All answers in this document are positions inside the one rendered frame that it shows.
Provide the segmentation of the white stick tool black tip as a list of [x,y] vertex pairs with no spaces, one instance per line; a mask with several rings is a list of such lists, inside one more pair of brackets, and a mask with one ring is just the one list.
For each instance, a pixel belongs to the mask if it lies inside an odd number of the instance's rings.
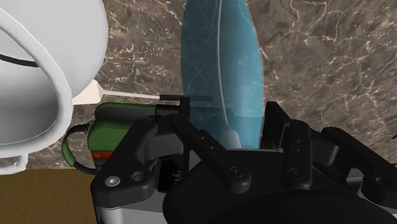
[[148,95],[129,92],[117,92],[112,90],[104,90],[96,80],[92,80],[88,86],[76,97],[73,98],[74,105],[97,104],[100,103],[104,95],[133,97],[142,99],[154,99],[161,101],[178,101],[182,97],[187,97],[191,101],[212,101],[210,95]]

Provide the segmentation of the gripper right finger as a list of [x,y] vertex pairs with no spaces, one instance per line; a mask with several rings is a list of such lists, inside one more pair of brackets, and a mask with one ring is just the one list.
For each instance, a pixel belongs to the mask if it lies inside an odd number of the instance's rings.
[[288,190],[308,190],[318,183],[314,171],[347,187],[347,177],[356,168],[363,175],[362,194],[377,205],[397,209],[397,167],[346,131],[326,127],[316,132],[268,101],[263,133],[282,150],[281,181]]

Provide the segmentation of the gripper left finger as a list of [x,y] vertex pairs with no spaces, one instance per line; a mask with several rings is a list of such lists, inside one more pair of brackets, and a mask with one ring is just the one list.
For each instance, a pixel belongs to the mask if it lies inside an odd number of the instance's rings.
[[251,173],[211,135],[190,121],[190,102],[182,97],[180,105],[157,105],[151,118],[135,121],[116,145],[114,152],[90,184],[96,206],[126,206],[149,199],[155,177],[145,166],[148,143],[160,125],[175,133],[186,151],[193,150],[222,186],[232,193],[244,193],[251,185]]

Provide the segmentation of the white mug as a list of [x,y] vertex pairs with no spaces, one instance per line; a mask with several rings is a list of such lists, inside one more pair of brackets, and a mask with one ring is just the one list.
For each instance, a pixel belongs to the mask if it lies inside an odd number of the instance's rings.
[[107,45],[103,0],[0,0],[0,175],[65,134]]

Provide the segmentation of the blue plate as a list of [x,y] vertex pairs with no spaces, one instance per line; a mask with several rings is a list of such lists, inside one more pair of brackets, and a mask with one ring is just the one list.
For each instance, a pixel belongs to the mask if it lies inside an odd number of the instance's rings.
[[263,68],[246,0],[186,0],[181,77],[196,128],[225,148],[260,147]]

